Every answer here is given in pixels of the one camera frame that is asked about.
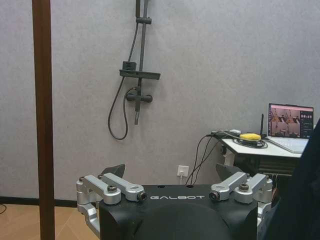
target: wall socket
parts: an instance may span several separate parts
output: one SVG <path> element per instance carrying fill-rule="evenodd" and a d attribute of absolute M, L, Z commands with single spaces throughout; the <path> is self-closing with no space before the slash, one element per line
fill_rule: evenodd
<path fill-rule="evenodd" d="M 179 165 L 178 166 L 178 171 L 176 173 L 177 176 L 180 177 L 180 172 L 183 172 L 182 173 L 182 176 L 183 177 L 188 177 L 188 174 L 189 174 L 189 166 L 183 166 L 183 165 Z"/>

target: brown wooden post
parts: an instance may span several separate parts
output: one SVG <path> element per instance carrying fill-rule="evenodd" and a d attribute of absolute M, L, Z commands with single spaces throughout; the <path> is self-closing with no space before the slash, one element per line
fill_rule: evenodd
<path fill-rule="evenodd" d="M 32 0 L 41 240 L 55 239 L 50 0 Z"/>

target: gray wall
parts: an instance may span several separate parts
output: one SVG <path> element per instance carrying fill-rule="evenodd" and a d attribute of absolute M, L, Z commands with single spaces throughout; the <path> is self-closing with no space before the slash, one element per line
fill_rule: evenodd
<path fill-rule="evenodd" d="M 2 0 L 0 59 L 0 195 L 37 195 L 31 1 Z M 177 165 L 191 166 L 211 130 L 259 131 L 267 104 L 315 107 L 319 119 L 320 3 L 317 0 L 152 0 L 143 80 L 154 102 L 143 104 L 129 134 L 107 127 L 135 27 L 134 1 L 60 0 L 52 7 L 55 196 L 75 199 L 81 175 L 125 163 L 125 178 L 177 184 Z M 133 60 L 139 61 L 140 37 Z M 135 86 L 127 79 L 124 91 Z M 124 132 L 121 99 L 112 126 Z M 219 178 L 216 151 L 198 183 Z"/>

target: white table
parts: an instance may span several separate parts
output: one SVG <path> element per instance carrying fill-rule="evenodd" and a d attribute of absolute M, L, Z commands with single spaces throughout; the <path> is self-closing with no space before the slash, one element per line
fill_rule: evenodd
<path fill-rule="evenodd" d="M 267 148 L 252 148 L 247 146 L 242 146 L 235 143 L 233 139 L 222 139 L 221 144 L 226 146 L 228 152 L 225 154 L 225 165 L 233 166 L 235 161 L 235 155 L 237 156 L 265 156 L 265 157 L 281 157 L 281 158 L 295 158 L 301 157 L 300 153 L 289 152 L 268 140 L 264 140 L 267 144 Z"/>

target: yellow object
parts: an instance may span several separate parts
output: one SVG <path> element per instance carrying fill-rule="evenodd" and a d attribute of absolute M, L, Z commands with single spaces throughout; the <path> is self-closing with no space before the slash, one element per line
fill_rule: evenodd
<path fill-rule="evenodd" d="M 255 141 L 261 140 L 261 136 L 259 134 L 256 134 L 256 133 L 240 134 L 240 138 L 242 138 L 244 140 L 255 140 Z"/>

